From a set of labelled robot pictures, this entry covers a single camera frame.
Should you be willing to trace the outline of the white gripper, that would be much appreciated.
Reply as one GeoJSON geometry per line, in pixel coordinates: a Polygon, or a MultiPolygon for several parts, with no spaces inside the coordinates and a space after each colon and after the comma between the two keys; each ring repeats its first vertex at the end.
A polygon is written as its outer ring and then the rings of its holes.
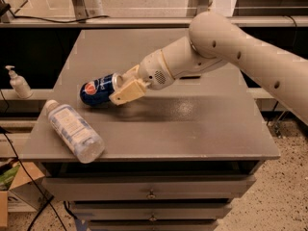
{"type": "Polygon", "coordinates": [[[116,105],[122,105],[145,96],[146,89],[161,90],[174,83],[163,51],[156,50],[122,75],[123,86],[109,96],[116,105]]]}

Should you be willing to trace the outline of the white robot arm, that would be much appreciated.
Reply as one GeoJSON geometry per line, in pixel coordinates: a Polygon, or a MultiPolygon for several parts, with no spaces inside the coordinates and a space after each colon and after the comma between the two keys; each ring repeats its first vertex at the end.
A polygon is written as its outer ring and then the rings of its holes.
{"type": "Polygon", "coordinates": [[[125,104],[145,96],[148,89],[161,90],[184,76],[226,63],[238,67],[308,124],[308,60],[254,38],[213,12],[200,13],[186,36],[115,76],[109,98],[116,105],[125,104]]]}

